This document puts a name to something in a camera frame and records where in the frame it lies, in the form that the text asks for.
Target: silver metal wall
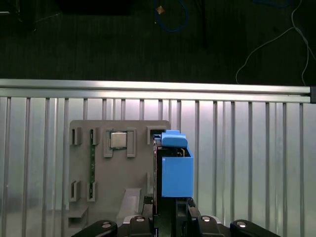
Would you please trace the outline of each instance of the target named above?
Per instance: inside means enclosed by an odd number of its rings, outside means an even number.
[[[0,80],[1,237],[62,236],[74,119],[168,120],[195,154],[203,214],[225,224],[248,219],[284,237],[316,236],[316,105],[308,88],[28,83]]]

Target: green circuit board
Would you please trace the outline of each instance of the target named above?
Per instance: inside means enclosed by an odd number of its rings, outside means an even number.
[[[89,197],[93,198],[93,183],[95,179],[95,145],[93,144],[93,129],[90,130],[90,192]]]

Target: metal square component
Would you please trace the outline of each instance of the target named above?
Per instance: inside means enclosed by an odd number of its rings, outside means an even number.
[[[112,132],[110,146],[112,149],[127,147],[127,132]]]

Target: screw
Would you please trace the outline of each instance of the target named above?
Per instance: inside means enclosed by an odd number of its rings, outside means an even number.
[[[209,222],[211,220],[211,218],[209,218],[208,216],[203,216],[202,220],[205,222]]]
[[[243,222],[237,222],[237,225],[241,228],[245,228],[246,227],[246,224],[243,223]]]
[[[137,219],[136,219],[136,221],[138,221],[138,222],[142,222],[142,221],[144,221],[145,219],[143,218],[143,217],[138,217]]]
[[[109,222],[104,222],[102,227],[106,229],[111,227],[111,224]]]

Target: blue cable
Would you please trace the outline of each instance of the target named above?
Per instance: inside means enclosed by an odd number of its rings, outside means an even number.
[[[161,18],[160,18],[160,16],[159,16],[159,13],[158,13],[157,10],[156,10],[157,5],[158,5],[158,4],[157,4],[157,0],[154,0],[154,4],[155,4],[155,6],[154,6],[154,11],[155,11],[155,15],[156,15],[156,20],[157,20],[158,24],[160,25],[160,27],[161,27],[163,30],[167,31],[167,32],[177,32],[177,31],[180,31],[180,30],[182,30],[184,27],[186,27],[186,25],[187,25],[187,23],[188,23],[188,10],[187,10],[186,7],[184,6],[184,3],[182,2],[182,0],[178,0],[178,2],[181,4],[181,6],[182,6],[183,9],[184,9],[184,12],[185,12],[185,15],[186,15],[186,20],[185,20],[185,22],[183,23],[182,26],[180,26],[180,27],[178,27],[178,28],[176,28],[176,29],[169,29],[169,28],[167,28],[166,26],[164,26],[164,24],[162,23]]]
[[[252,2],[253,3],[257,3],[257,4],[274,6],[274,7],[277,7],[277,8],[287,8],[287,7],[291,6],[291,4],[292,4],[292,0],[287,0],[287,4],[286,5],[279,5],[279,4],[276,4],[275,2],[267,1],[267,0],[252,0]]]

